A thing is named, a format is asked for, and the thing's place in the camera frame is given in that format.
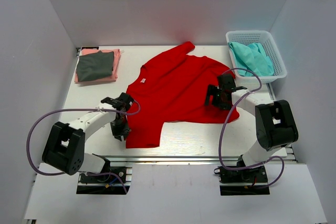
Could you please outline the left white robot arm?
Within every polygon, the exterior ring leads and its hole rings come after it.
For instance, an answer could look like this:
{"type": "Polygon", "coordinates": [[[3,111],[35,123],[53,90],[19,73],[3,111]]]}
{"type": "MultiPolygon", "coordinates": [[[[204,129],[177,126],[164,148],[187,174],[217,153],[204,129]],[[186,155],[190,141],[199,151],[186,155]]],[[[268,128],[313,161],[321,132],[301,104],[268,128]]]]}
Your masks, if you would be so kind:
{"type": "Polygon", "coordinates": [[[108,180],[111,175],[108,160],[85,153],[86,140],[107,124],[115,139],[126,140],[131,132],[127,111],[134,103],[129,94],[121,93],[116,99],[102,99],[97,108],[71,122],[56,122],[43,151],[43,162],[68,175],[82,172],[93,174],[101,182],[108,180]]]}

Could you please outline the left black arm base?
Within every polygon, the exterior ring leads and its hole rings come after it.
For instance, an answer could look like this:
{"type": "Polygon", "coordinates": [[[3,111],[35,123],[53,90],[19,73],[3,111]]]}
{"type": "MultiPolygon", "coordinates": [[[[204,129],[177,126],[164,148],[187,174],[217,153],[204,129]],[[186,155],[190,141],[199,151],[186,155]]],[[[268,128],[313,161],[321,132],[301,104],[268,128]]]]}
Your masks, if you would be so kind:
{"type": "Polygon", "coordinates": [[[79,175],[77,191],[78,195],[126,195],[131,186],[132,167],[111,166],[110,172],[114,175],[88,176],[85,173],[79,175]]]}

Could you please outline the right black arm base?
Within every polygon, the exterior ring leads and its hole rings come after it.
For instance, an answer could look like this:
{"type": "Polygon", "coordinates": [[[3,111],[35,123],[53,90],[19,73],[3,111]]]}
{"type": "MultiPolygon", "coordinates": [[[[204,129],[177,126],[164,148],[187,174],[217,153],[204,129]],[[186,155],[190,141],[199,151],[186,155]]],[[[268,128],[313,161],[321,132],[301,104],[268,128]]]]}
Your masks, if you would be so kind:
{"type": "Polygon", "coordinates": [[[219,166],[214,169],[214,174],[219,177],[221,196],[270,194],[268,177],[264,166],[245,170],[227,170],[219,166]]]}

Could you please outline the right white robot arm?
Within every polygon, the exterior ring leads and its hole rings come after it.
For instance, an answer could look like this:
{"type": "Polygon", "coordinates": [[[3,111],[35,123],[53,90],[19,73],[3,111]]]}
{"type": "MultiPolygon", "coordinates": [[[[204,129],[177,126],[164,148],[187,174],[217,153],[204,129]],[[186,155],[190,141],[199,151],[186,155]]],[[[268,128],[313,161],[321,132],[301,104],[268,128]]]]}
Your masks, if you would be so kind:
{"type": "Polygon", "coordinates": [[[208,85],[205,105],[228,111],[219,137],[218,155],[221,166],[229,171],[237,171],[238,177],[247,182],[256,175],[256,167],[262,166],[275,157],[273,154],[281,148],[296,142],[299,133],[293,118],[290,104],[286,100],[268,101],[260,99],[256,91],[235,85],[230,74],[217,77],[218,85],[208,85]],[[233,115],[233,111],[240,107],[255,117],[256,138],[252,147],[241,157],[235,167],[228,167],[222,160],[222,140],[226,125],[233,115]]]}

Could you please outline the red t-shirt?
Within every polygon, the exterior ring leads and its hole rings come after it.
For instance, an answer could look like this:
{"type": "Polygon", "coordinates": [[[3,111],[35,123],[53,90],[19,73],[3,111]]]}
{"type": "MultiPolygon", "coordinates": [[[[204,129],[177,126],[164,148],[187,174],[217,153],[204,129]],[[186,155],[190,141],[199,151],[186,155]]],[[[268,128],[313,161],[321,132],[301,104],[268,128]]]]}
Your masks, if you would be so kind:
{"type": "Polygon", "coordinates": [[[185,42],[164,51],[145,63],[126,93],[138,101],[129,110],[131,129],[126,148],[152,148],[160,145],[165,122],[224,123],[239,113],[205,106],[208,85],[229,67],[207,56],[193,56],[195,46],[185,42]]]}

